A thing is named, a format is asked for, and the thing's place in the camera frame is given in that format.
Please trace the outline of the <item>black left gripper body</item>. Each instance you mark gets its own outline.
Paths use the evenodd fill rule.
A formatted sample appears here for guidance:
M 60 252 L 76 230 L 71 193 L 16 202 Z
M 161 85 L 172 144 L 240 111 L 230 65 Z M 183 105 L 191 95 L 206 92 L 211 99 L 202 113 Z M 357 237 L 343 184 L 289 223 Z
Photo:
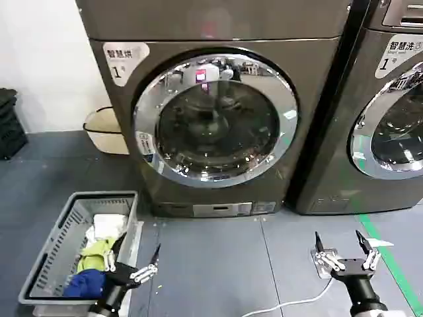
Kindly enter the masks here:
M 115 271 L 105 273 L 102 297 L 98 301 L 101 307 L 107 310 L 119 310 L 126 293 L 139 287 L 139 283 L 130 278 L 137 269 L 118 262 Z

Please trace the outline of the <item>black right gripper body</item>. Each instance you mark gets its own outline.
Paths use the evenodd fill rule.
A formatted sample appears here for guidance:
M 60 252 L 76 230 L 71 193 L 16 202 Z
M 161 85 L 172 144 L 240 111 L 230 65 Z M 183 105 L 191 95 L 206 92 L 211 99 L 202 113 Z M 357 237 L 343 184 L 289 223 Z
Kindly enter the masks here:
M 340 259 L 345 269 L 331 269 L 330 275 L 343 283 L 349 294 L 352 306 L 350 311 L 387 311 L 387 306 L 380 301 L 379 295 L 373 290 L 371 278 L 374 271 L 364 269 L 363 259 Z

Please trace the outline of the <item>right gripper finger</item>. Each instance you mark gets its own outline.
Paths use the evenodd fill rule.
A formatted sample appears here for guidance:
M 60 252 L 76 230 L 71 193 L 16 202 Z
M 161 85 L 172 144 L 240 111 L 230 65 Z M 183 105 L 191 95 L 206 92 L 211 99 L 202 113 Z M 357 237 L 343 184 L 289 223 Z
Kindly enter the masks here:
M 375 249 L 377 239 L 366 238 L 359 230 L 356 230 L 356 236 L 361 249 L 366 255 L 362 268 L 376 269 L 377 263 L 381 257 L 380 253 Z
M 332 252 L 326 252 L 321 240 L 320 235 L 315 231 L 315 246 L 317 249 L 317 258 L 322 262 L 326 263 L 335 271 L 344 271 L 344 264 L 341 263 L 338 258 Z

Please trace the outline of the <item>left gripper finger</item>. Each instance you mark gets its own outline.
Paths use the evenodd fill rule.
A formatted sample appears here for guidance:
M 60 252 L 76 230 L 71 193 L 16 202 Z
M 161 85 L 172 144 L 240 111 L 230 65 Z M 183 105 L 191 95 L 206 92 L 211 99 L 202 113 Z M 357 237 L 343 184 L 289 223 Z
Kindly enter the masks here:
M 159 244 L 156 247 L 155 252 L 147 266 L 130 274 L 130 281 L 134 282 L 135 284 L 144 284 L 158 272 L 160 248 L 161 245 Z
M 126 237 L 126 233 L 123 233 L 118 238 L 107 239 L 107 248 L 104 251 L 104 270 L 105 271 L 116 271 L 116 261 L 120 248 L 122 247 L 123 241 Z

